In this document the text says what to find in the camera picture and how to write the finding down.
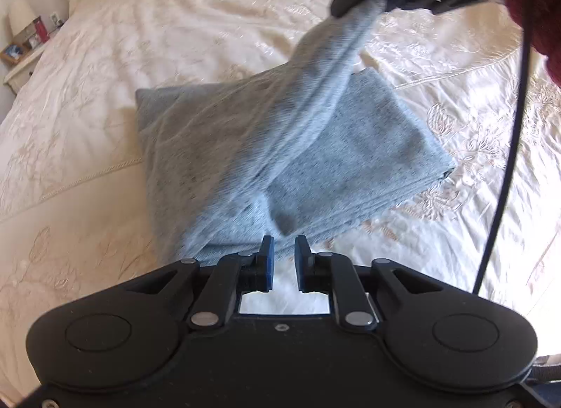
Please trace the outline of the dark red sleeve forearm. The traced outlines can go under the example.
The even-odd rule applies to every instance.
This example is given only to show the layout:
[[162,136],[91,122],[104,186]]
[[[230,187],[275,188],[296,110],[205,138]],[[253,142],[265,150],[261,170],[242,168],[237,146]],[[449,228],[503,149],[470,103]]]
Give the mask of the dark red sleeve forearm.
[[[504,0],[511,19],[524,26],[528,0]],[[532,3],[532,41],[539,54],[546,59],[550,79],[561,84],[561,7],[560,0],[530,0]]]

